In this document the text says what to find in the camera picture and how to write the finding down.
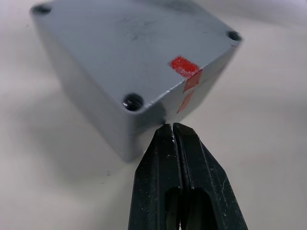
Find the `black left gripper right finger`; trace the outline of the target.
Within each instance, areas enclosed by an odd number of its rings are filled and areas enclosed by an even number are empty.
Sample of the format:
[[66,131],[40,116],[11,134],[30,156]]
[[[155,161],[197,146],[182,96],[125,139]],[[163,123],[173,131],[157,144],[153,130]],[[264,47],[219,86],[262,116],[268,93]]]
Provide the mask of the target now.
[[182,172],[182,229],[246,230],[225,170],[192,128],[175,123],[173,131]]

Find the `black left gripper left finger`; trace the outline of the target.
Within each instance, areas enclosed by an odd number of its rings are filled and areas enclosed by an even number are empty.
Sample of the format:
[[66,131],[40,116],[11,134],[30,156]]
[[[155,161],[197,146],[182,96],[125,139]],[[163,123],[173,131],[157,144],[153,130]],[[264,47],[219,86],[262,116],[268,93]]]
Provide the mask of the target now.
[[177,230],[182,192],[177,144],[170,124],[158,128],[134,177],[130,230]]

